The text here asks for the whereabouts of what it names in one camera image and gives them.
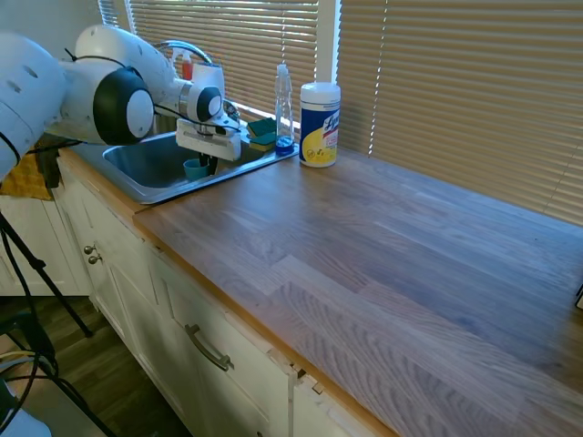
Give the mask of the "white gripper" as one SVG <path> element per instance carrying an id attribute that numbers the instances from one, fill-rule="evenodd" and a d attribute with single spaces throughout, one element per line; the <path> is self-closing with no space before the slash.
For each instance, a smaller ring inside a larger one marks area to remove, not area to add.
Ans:
<path id="1" fill-rule="evenodd" d="M 206 155 L 209 155 L 210 176 L 217 171 L 218 158 L 236 161 L 242 155 L 239 132 L 228 129 L 225 135 L 200 133 L 195 123 L 182 118 L 177 121 L 176 142 L 180 147 L 200 152 L 199 162 L 202 167 L 206 167 Z"/>

